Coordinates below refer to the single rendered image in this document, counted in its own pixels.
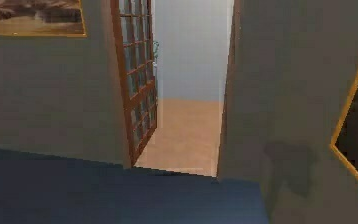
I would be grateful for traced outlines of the brown glazed room door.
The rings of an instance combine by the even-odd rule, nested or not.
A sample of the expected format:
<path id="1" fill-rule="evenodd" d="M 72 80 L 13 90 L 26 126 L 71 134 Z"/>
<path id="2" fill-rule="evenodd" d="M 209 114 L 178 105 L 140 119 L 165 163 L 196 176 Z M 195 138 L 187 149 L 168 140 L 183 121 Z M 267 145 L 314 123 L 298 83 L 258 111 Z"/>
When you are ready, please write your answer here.
<path id="1" fill-rule="evenodd" d="M 157 128 L 152 0 L 110 0 L 127 135 L 126 161 L 133 167 Z"/>

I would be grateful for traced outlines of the gold framed landscape picture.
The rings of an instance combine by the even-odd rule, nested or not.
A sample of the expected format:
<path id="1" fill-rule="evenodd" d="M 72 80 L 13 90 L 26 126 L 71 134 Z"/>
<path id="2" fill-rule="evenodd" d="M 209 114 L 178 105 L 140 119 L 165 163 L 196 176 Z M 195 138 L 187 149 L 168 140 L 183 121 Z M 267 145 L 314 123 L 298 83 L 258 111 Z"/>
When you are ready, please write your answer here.
<path id="1" fill-rule="evenodd" d="M 0 0 L 0 35 L 85 37 L 81 0 Z"/>

